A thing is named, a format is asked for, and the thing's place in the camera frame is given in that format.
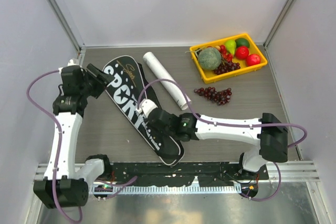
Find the black racket bag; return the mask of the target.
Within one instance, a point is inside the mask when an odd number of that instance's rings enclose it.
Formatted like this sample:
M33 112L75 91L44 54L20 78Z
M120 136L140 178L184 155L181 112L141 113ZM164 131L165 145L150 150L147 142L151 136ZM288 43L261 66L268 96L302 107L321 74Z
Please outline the black racket bag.
M184 156L182 143L149 126L144 114L136 110L138 100L144 99L150 99L158 107L161 106L152 87L147 88L142 97L139 97L148 84L142 65L133 57L124 55L109 61L103 67L103 72L111 76L111 82L106 88L107 95L161 162L167 166L175 166Z

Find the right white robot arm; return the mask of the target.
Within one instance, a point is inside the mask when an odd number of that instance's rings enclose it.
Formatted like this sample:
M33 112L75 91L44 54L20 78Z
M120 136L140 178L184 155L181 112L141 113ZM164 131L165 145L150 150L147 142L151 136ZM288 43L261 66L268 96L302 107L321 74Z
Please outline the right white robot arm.
M230 140L247 143L252 148L241 154L237 172L249 179L267 162L285 163L288 160L288 130L270 113L262 118L229 120L206 115L184 113L180 116L163 109L144 109L151 127L173 140Z

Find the white shuttlecock tube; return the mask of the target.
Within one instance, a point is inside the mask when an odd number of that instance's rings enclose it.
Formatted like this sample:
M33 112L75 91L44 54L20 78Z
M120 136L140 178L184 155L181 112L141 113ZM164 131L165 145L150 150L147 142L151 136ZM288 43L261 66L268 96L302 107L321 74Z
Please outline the white shuttlecock tube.
M150 68L150 70L154 73L157 79L160 79L160 82L166 89L166 91L173 98L178 107L184 111L188 108L186 99L181 89L175 84L176 81L173 77L168 73L168 71L163 67L160 61L152 52L147 52L143 56L144 62Z

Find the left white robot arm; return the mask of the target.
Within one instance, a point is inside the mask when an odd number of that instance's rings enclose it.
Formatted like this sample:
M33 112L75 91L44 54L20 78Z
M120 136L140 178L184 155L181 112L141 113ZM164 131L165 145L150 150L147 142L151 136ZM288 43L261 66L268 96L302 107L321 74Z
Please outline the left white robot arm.
M34 182L33 191L49 209L83 207L89 190L99 179L112 176L109 158L104 154L89 156L79 170L75 166L78 133L89 97L98 98L109 81L107 74L92 64L86 68L68 65L57 71L62 83L54 100L53 112L45 112L55 123L53 145L42 180Z

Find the yellow plastic tray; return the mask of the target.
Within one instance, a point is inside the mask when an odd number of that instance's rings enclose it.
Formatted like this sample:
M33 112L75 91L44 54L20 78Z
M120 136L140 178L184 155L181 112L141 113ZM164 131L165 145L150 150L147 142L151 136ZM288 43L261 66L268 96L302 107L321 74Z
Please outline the yellow plastic tray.
M223 45L228 40L236 40L238 38L244 38L250 43L249 52L251 54L257 54L260 56L259 64L253 65L253 66L247 66L245 60L239 60L234 57L233 62L235 63L238 62L240 64L240 69L238 70L230 71L230 72L223 73L223 74L215 74L213 73L213 71L204 70L201 68L200 64L198 63L197 54L195 53L197 49L204 49L204 48L207 48L208 46L212 46L212 47L220 46L220 45ZM206 42L203 44L191 46L189 48L189 53L191 54L191 58L194 61L196 68L198 69L199 74L205 84L210 84L210 83L218 82L218 81L228 79L231 77L239 76L245 73L257 71L268 64L268 60L265 58L263 53L260 51L260 49L257 47L255 42L251 39L251 37L247 33L242 33L242 34L222 38L219 40L214 40L214 41Z

